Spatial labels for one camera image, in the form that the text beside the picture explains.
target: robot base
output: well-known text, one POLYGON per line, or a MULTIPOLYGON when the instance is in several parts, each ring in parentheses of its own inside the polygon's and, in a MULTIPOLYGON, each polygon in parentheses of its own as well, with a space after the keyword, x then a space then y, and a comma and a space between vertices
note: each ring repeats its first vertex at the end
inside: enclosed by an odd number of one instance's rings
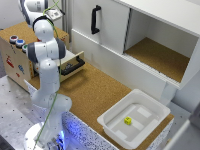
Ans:
MULTIPOLYGON (((49 147, 47 145, 42 146, 39 142, 35 146, 34 138, 37 136, 43 124, 44 124, 43 122, 37 123, 26 132, 25 137, 24 137, 24 150, 49 150, 49 147)), ((64 149, 67 148, 68 144, 69 144, 69 141, 67 141, 65 138, 64 149)))

